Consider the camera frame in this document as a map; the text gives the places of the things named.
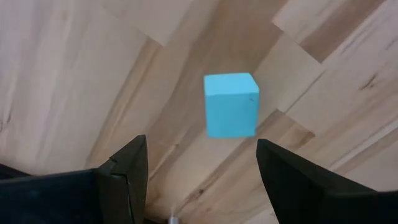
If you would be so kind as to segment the small cyan cube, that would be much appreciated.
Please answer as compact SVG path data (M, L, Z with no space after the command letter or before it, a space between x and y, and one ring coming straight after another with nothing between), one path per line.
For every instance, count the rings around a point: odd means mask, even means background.
M250 73L206 75L206 131L210 138L247 138L256 134L260 90Z

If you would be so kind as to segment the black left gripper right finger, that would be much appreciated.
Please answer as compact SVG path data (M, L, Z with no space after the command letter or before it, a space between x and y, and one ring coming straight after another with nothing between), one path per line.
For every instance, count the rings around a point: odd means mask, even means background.
M398 190L378 192L267 139L256 158L279 224L398 224Z

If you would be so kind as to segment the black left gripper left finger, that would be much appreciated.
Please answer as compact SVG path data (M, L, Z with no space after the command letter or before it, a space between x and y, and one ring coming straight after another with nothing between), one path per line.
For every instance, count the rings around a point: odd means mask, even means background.
M147 181L144 135L97 168L29 175L0 164L0 224L149 224Z

